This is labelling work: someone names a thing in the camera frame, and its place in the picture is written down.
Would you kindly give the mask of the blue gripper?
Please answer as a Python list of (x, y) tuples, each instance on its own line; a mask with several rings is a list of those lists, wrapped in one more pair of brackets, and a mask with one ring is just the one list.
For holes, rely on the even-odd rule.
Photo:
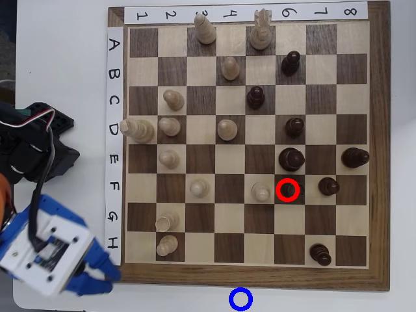
[[(16, 243), (18, 235), (28, 229), (29, 208), (17, 213), (11, 201), (2, 204), (2, 207), (4, 208), (4, 211), (1, 213), (1, 256), (3, 257), (7, 252), (13, 251), (13, 247), (18, 245)], [(80, 216), (45, 194), (40, 196), (38, 212), (44, 217), (63, 219), (65, 223), (70, 224), (72, 227), (77, 226), (79, 229), (88, 229), (85, 221)], [(46, 240), (47, 246), (37, 252), (36, 255), (38, 257), (60, 257), (65, 253), (72, 254), (74, 248), (80, 242), (78, 234), (73, 234), (70, 239), (62, 240), (56, 236), (59, 230), (53, 231), (52, 229), (51, 226), (44, 229), (44, 232), (48, 235)], [(96, 239), (92, 240), (89, 249), (85, 253), (84, 260), (91, 268), (100, 270), (112, 281), (120, 280), (121, 273), (119, 268), (114, 265), (109, 253), (101, 247)], [(78, 276), (71, 277), (66, 290), (78, 296), (107, 294), (112, 291), (112, 283), (95, 279), (88, 273), (83, 272)]]

